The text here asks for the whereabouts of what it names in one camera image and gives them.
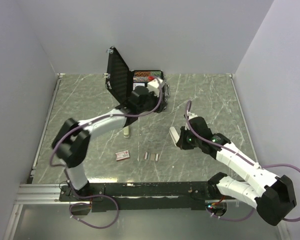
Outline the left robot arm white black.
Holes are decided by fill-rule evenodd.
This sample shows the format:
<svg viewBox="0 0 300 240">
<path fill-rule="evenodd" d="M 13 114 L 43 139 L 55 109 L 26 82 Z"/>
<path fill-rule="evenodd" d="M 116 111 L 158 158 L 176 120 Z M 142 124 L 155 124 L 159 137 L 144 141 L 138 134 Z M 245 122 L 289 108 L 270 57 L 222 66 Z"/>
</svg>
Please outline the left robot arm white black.
<svg viewBox="0 0 300 240">
<path fill-rule="evenodd" d="M 128 127 L 141 117 L 161 113 L 166 106 L 165 85 L 148 83 L 137 86 L 127 100 L 106 114 L 80 121 L 67 119 L 51 144 L 49 165 L 63 167 L 70 194 L 77 201 L 85 200 L 91 194 L 83 164 L 90 142 L 107 132 Z"/>
</svg>

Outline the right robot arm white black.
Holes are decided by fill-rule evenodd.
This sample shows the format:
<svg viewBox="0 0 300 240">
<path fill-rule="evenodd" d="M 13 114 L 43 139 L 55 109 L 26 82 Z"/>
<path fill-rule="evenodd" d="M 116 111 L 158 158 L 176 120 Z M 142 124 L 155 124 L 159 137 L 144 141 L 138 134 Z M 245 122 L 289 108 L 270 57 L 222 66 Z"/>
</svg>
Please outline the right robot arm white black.
<svg viewBox="0 0 300 240">
<path fill-rule="evenodd" d="M 238 181 L 217 173 L 209 180 L 209 195 L 213 199 L 229 196 L 244 202 L 272 226 L 283 221 L 297 205 L 292 180 L 262 168 L 223 134 L 212 133 L 203 117 L 188 112 L 184 118 L 186 124 L 180 128 L 176 146 L 181 150 L 199 148 L 243 179 Z"/>
</svg>

